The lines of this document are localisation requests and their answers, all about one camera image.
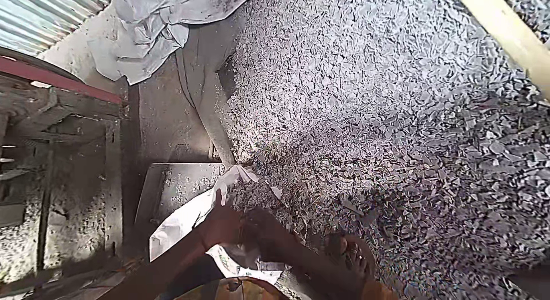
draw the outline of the person's arm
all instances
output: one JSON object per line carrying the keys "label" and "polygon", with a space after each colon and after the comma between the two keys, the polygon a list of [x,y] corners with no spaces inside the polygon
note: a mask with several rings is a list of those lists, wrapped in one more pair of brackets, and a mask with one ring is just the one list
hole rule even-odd
{"label": "person's arm", "polygon": [[351,272],[342,271],[326,256],[319,256],[298,243],[277,219],[264,209],[253,209],[247,214],[245,232],[256,240],[262,258],[284,262],[307,274],[315,286],[324,292],[337,292],[342,298],[358,298],[364,282]]}
{"label": "person's arm", "polygon": [[219,243],[236,243],[240,232],[240,214],[221,205],[221,192],[216,192],[216,205],[205,220],[187,236],[150,264],[142,266],[122,283],[100,297],[100,300],[154,300],[210,247]]}

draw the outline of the white cloth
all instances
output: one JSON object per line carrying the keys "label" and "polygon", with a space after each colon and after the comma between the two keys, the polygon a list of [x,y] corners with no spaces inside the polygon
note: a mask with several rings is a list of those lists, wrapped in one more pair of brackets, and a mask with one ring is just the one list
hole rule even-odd
{"label": "white cloth", "polygon": [[88,41],[96,69],[130,85],[149,78],[166,58],[183,47],[187,24],[225,19],[247,0],[113,0],[119,22],[117,40]]}

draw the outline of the corrugated metal sheet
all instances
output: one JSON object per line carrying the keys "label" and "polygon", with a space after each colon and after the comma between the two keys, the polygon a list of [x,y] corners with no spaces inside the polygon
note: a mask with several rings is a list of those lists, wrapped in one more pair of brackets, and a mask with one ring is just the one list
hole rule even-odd
{"label": "corrugated metal sheet", "polygon": [[0,0],[0,46],[37,55],[111,0]]}

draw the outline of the red metal beam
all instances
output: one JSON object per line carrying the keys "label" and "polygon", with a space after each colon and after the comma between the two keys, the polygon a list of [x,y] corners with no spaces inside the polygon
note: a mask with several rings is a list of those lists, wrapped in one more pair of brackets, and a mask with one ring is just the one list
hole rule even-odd
{"label": "red metal beam", "polygon": [[122,98],[113,93],[109,93],[107,91],[88,86],[75,80],[67,79],[58,75],[57,73],[40,69],[35,66],[31,66],[17,60],[12,60],[7,57],[0,56],[0,71],[17,75],[19,77],[32,81],[39,81],[42,83],[50,84],[60,89],[81,93],[82,95],[97,98],[110,103],[116,103],[118,105],[122,104]]}

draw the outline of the white plastic bag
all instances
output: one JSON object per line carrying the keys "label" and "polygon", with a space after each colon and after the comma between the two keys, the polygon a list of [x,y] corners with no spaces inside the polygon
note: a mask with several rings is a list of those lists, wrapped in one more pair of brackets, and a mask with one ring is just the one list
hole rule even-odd
{"label": "white plastic bag", "polygon": [[[251,170],[245,169],[243,166],[235,165],[231,167],[223,176],[216,180],[214,188],[196,196],[191,199],[191,201],[175,210],[155,230],[149,238],[149,257],[151,261],[155,260],[191,232],[196,223],[200,224],[203,222],[216,201],[215,191],[217,189],[221,190],[222,205],[225,205],[229,187],[236,184],[238,181],[243,181],[245,183],[253,181],[258,183],[259,180],[260,177],[258,175]],[[271,187],[271,190],[277,198],[280,198],[281,191],[279,189]],[[225,249],[219,245],[210,248],[206,253],[212,256],[225,277],[250,276],[275,284],[282,272],[260,271],[240,267],[228,256]]]}

